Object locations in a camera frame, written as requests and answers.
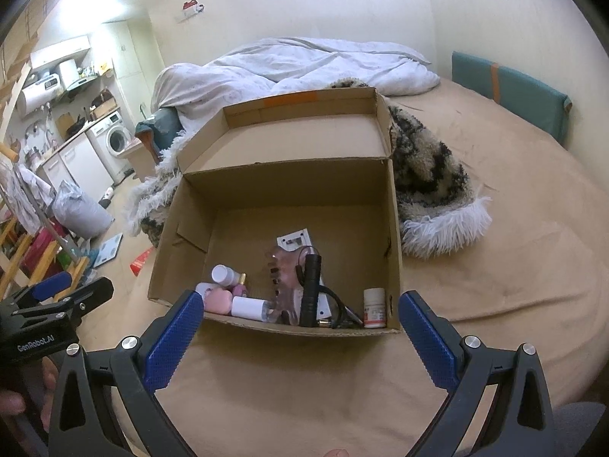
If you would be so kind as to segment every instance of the blue gripper pad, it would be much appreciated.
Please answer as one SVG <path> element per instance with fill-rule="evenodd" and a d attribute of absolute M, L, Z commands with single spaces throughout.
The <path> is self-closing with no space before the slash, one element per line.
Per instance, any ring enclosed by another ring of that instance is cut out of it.
<path fill-rule="evenodd" d="M 139 353 L 142 382 L 149 393 L 169 384 L 202 319 L 203 298 L 186 291 L 164 317 L 146 329 Z"/>
<path fill-rule="evenodd" d="M 61 272 L 33 285 L 30 289 L 30 294 L 38 302 L 42 302 L 57 295 L 71 285 L 72 276 L 68 272 Z"/>
<path fill-rule="evenodd" d="M 434 385 L 448 392 L 455 390 L 464 358 L 459 333 L 447 320 L 437 317 L 416 291 L 400 296 L 398 314 Z"/>

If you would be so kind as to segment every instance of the kitchen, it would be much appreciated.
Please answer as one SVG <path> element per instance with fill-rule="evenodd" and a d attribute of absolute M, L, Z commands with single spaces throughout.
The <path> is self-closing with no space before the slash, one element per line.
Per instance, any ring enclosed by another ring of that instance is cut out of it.
<path fill-rule="evenodd" d="M 62 0 L 50 17 L 5 141 L 55 190 L 68 180 L 99 200 L 144 150 L 133 133 L 164 64 L 142 0 Z"/>

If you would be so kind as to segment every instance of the black and white fur blanket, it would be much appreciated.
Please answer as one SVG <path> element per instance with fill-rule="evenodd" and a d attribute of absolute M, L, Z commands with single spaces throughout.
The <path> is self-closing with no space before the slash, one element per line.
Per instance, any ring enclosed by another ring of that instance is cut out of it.
<path fill-rule="evenodd" d="M 334 82 L 329 88 L 364 88 L 355 78 Z M 394 124 L 392 160 L 403 252 L 428 259 L 457 251 L 481 238 L 491 217 L 488 197 L 478 197 L 470 176 L 448 146 L 402 106 L 387 100 Z M 178 151 L 190 136 L 176 138 Z M 174 162 L 154 180 L 137 187 L 132 197 L 145 200 L 150 211 L 137 219 L 141 230 L 158 245 L 171 200 L 182 174 Z"/>

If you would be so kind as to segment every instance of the metal screw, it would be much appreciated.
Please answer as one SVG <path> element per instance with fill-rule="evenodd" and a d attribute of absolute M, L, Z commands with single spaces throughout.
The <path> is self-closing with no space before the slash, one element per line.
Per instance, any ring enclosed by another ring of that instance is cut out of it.
<path fill-rule="evenodd" d="M 136 337 L 127 337 L 121 342 L 121 347 L 125 349 L 133 348 L 136 345 L 138 345 L 138 339 Z"/>
<path fill-rule="evenodd" d="M 66 354 L 68 354 L 70 357 L 74 357 L 75 355 L 78 354 L 79 350 L 80 350 L 79 344 L 70 344 L 70 345 L 68 345 L 68 348 L 66 349 Z"/>
<path fill-rule="evenodd" d="M 524 344 L 523 345 L 523 350 L 529 355 L 532 356 L 535 354 L 535 352 L 537 352 L 537 350 L 535 350 L 535 346 L 531 345 L 531 344 Z"/>
<path fill-rule="evenodd" d="M 474 337 L 473 335 L 467 335 L 467 337 L 465 337 L 465 345 L 468 347 L 478 348 L 481 343 L 480 338 Z"/>

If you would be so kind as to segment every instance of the pink bottle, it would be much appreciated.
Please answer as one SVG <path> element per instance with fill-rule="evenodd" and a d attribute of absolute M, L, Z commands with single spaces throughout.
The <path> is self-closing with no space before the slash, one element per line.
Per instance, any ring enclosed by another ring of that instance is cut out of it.
<path fill-rule="evenodd" d="M 239 283 L 232 289 L 233 297 L 247 297 L 246 274 L 241 273 Z"/>
<path fill-rule="evenodd" d="M 233 294 L 216 283 L 199 283 L 195 291 L 203 298 L 206 313 L 227 316 L 233 307 Z"/>

